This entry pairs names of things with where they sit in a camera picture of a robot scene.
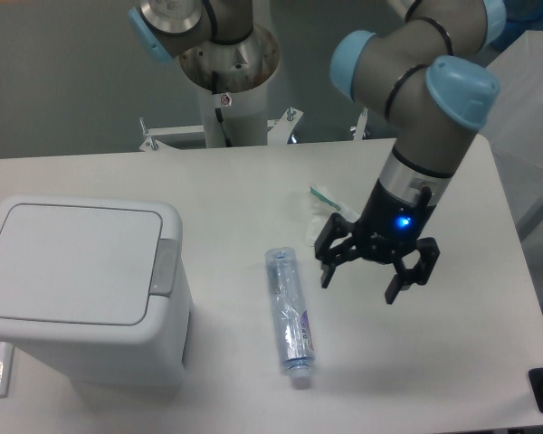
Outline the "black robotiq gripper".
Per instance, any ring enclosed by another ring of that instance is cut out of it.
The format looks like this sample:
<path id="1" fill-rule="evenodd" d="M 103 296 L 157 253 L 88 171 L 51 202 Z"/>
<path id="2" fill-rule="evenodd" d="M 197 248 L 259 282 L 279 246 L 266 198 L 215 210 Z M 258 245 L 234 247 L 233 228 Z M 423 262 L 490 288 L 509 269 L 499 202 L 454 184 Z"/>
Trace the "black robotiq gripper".
<path id="1" fill-rule="evenodd" d="M 428 283 L 439 259 L 435 238 L 421 238 L 435 206 L 433 191 L 423 184 L 416 190 L 416 202 L 409 203 L 390 193 L 377 182 L 356 223 L 332 213 L 315 241 L 315 258 L 320 261 L 320 284 L 327 288 L 338 266 L 359 257 L 380 264 L 393 263 L 395 275 L 385 291 L 387 304 L 413 284 Z M 408 268 L 404 257 L 419 253 L 417 262 Z"/>

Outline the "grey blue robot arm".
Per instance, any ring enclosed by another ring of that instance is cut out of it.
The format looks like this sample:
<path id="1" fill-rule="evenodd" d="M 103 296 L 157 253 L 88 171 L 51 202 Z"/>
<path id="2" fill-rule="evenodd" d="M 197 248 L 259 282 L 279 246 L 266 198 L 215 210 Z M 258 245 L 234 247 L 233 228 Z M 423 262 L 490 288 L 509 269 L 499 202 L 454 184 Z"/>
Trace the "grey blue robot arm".
<path id="1" fill-rule="evenodd" d="M 267 143 L 265 116 L 236 107 L 279 62 L 276 41 L 253 20 L 252 2 L 142 1 L 128 18 L 156 61 L 178 60 L 207 93 L 207 145 Z M 505 21 L 501 1 L 415 1 L 388 36 L 355 31 L 338 44 L 329 65 L 333 85 L 398 136 L 359 218 L 333 214 L 316 239 L 323 286 L 355 259 L 395 268 L 387 302 L 428 281 L 440 251 L 424 227 L 500 91 L 496 77 L 470 58 Z"/>

